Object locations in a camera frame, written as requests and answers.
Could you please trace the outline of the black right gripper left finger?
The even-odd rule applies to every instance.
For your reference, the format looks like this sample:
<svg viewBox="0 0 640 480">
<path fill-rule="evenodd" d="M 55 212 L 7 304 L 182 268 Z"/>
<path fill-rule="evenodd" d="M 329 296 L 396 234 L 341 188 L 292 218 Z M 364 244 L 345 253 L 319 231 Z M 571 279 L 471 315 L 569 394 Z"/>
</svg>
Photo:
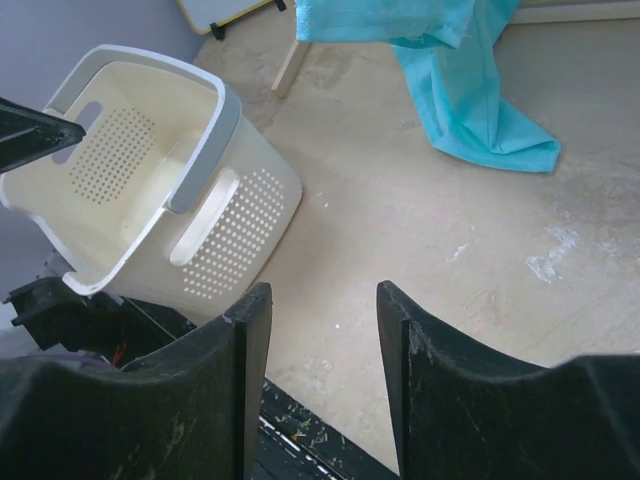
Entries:
<svg viewBox="0 0 640 480">
<path fill-rule="evenodd" d="M 123 367 L 1 363 L 5 479 L 247 479 L 272 325 L 258 283 L 215 319 Z"/>
</svg>

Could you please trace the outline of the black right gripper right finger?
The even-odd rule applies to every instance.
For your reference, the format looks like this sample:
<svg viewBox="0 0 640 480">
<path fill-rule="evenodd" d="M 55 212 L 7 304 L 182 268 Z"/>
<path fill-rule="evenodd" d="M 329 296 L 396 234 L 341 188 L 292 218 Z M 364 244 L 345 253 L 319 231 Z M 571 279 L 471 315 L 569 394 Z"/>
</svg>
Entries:
<svg viewBox="0 0 640 480">
<path fill-rule="evenodd" d="M 404 479 L 635 479 L 639 358 L 546 368 L 501 353 L 381 282 L 376 313 Z"/>
</svg>

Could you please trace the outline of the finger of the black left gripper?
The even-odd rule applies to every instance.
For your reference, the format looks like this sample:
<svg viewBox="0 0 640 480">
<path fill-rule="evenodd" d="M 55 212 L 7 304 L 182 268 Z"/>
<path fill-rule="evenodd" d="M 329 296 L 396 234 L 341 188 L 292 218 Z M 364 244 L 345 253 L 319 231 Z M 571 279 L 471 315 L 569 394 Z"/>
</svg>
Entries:
<svg viewBox="0 0 640 480">
<path fill-rule="evenodd" d="M 33 110 L 2 98 L 0 101 L 0 164 L 7 173 L 80 143 L 85 129 L 74 122 Z"/>
</svg>

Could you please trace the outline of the teal t shirt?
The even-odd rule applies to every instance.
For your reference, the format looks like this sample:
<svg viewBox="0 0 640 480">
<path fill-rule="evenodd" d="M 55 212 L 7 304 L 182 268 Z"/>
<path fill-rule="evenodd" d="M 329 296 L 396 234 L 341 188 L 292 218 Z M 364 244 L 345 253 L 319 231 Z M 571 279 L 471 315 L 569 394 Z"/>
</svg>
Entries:
<svg viewBox="0 0 640 480">
<path fill-rule="evenodd" d="M 314 43 L 384 42 L 398 59 L 430 144 L 499 170 L 550 173 L 560 143 L 501 95 L 494 45 L 516 1 L 299 1 Z"/>
</svg>

